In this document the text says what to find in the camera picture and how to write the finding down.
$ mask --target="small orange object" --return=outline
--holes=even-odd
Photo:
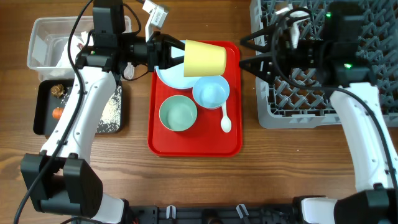
[[[62,116],[62,113],[63,113],[63,108],[55,108],[55,109],[52,111],[52,117],[53,117],[54,119],[60,119],[61,116]]]

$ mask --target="gray dish rack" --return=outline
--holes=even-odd
[[[251,31],[273,24],[276,0],[252,0],[250,4]],[[299,25],[301,39],[319,39],[326,9],[332,1],[289,1],[294,6],[307,6],[313,16],[311,22]],[[365,23],[359,37],[357,56],[369,60],[377,75],[382,112],[389,127],[398,127],[398,0],[360,0]],[[254,39],[264,45],[264,36]],[[299,84],[313,82],[315,69],[292,69],[291,76]],[[257,110],[264,128],[314,128],[326,124],[340,124],[340,119],[321,91],[290,88],[276,78],[274,85],[256,78]]]

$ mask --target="wood grain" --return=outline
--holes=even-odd
[[[0,223],[11,223],[26,192],[19,170],[22,156],[38,153],[46,140],[32,131],[39,85],[36,72],[26,66],[32,26],[39,17],[75,16],[84,1],[1,2]],[[251,32],[248,0],[159,2],[172,9],[162,32],[178,39],[228,40],[239,45],[239,39]],[[145,23],[148,15],[140,4],[130,5]],[[253,54],[239,48],[242,58]],[[286,203],[298,195],[343,198],[355,193],[341,126],[264,129],[257,120],[254,76],[243,72],[242,80],[244,144],[237,156],[224,159],[151,153],[146,143],[150,75],[124,83],[126,125],[118,134],[97,136],[91,153],[91,165],[105,192],[132,205],[158,206]],[[390,132],[397,144],[398,130]],[[60,223],[67,218],[37,213],[28,202],[21,223]]]

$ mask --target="green bowl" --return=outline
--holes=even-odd
[[[159,110],[162,124],[171,131],[184,131],[196,121],[198,110],[188,97],[175,95],[167,98]]]

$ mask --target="red tray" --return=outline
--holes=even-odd
[[[221,129],[221,108],[204,109],[192,97],[192,89],[175,90],[152,74],[150,110],[148,125],[148,146],[158,156],[197,156],[228,157],[237,154],[243,143],[240,52],[232,42],[203,41],[204,43],[225,47],[226,69],[223,77],[228,81],[230,94],[226,101],[228,117],[232,130],[224,133]],[[170,131],[159,118],[161,104],[170,96],[184,95],[195,102],[198,118],[193,126],[182,132]]]

